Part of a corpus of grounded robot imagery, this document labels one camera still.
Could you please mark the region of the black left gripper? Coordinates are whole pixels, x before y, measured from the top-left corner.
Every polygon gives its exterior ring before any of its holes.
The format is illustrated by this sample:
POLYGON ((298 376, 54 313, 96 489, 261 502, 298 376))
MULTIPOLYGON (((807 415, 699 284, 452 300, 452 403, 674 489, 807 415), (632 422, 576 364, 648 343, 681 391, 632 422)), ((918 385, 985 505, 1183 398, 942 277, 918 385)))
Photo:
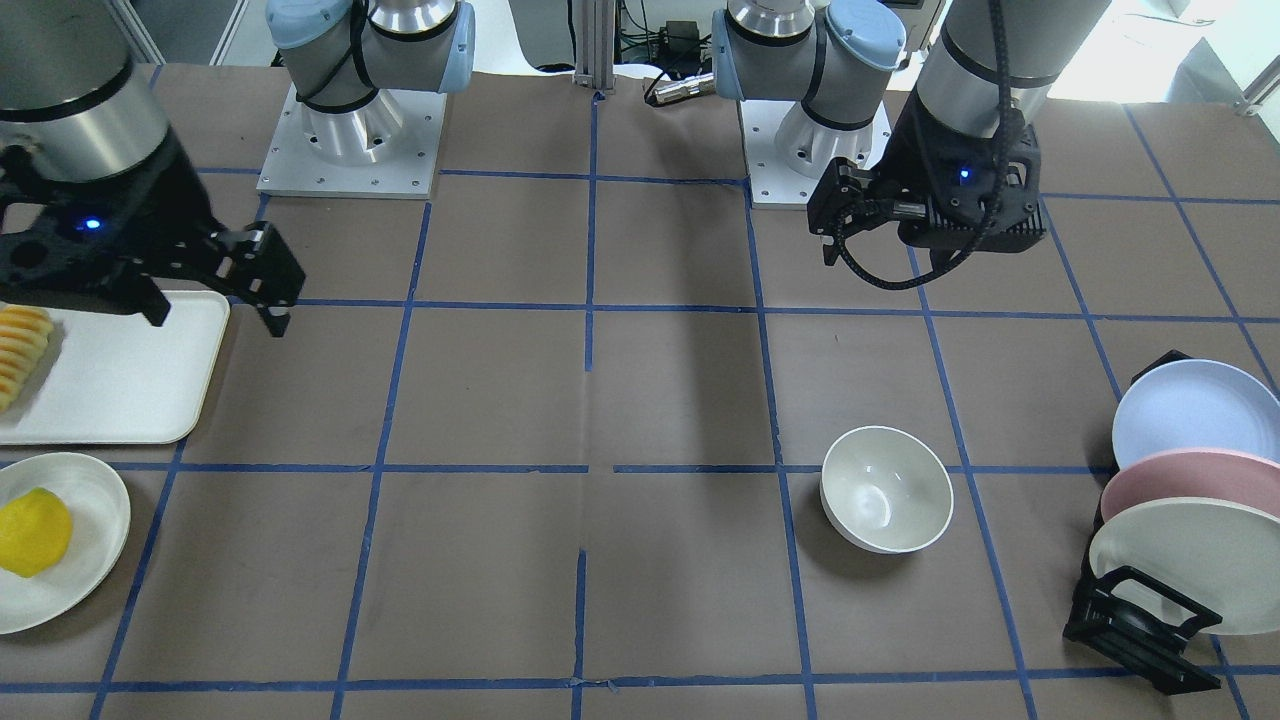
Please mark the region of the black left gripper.
POLYGON ((1046 232, 1039 206, 1041 149, 1020 109, 1012 110, 1007 168, 997 183, 995 138, 963 135, 936 119, 914 95, 893 126, 882 159, 869 170, 835 158, 808 201, 808 225, 823 236, 826 266, 841 259, 851 234, 886 223, 899 238, 931 251, 934 268, 961 252, 1002 192, 980 252, 1023 252, 1046 232))

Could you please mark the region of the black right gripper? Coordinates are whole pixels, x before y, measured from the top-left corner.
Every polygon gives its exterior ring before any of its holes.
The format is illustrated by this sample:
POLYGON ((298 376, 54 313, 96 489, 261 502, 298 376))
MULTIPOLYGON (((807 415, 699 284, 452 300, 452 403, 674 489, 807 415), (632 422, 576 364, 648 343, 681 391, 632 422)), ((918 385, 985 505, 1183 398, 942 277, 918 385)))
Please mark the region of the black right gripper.
POLYGON ((36 208, 3 234, 3 301, 10 305, 166 320, 157 279, 192 281, 255 307, 268 333, 291 324, 306 272, 270 222, 232 231, 174 131, 138 165, 88 182, 54 181, 35 149, 3 150, 3 209, 36 208))

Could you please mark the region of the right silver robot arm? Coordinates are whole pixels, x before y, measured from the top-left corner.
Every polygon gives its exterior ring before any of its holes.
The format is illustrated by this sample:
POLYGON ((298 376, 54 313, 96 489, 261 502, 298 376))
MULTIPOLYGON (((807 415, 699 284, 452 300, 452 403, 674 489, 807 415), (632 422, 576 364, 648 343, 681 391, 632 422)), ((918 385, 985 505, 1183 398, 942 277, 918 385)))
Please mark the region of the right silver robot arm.
MULTIPOLYGON (((433 102, 468 87, 476 18, 466 1, 270 1, 291 74, 259 187, 422 197, 434 173, 433 102)), ((306 274, 269 222, 215 218, 198 173, 101 1, 3 4, 3 301, 141 315, 161 325, 160 278, 253 307, 280 337, 306 274)))

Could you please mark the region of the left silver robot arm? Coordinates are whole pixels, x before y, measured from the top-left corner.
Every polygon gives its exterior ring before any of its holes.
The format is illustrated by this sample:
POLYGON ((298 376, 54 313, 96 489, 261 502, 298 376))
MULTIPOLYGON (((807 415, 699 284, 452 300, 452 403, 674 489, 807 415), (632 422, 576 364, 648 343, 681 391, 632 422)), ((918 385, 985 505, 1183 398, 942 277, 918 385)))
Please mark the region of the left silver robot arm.
POLYGON ((710 23, 719 96, 791 104, 781 149, 815 179, 806 222, 828 266, 910 290, 977 252, 1044 236, 1033 120, 1108 9, 1106 1, 954 1, 884 151, 869 132, 908 50, 879 1, 728 1, 710 23))

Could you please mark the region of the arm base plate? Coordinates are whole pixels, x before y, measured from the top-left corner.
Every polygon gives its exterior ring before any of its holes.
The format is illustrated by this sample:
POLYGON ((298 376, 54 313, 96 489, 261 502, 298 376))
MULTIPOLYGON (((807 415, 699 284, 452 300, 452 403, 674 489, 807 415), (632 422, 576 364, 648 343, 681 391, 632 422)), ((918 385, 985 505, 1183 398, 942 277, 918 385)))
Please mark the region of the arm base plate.
POLYGON ((289 87, 256 188, 273 197, 428 200, 447 101, 383 90, 364 108, 332 114, 289 87))
POLYGON ((764 210, 803 210, 835 158, 870 169, 891 135, 883 104, 870 124, 837 131, 815 123, 799 102, 748 100, 739 104, 751 205, 764 210))

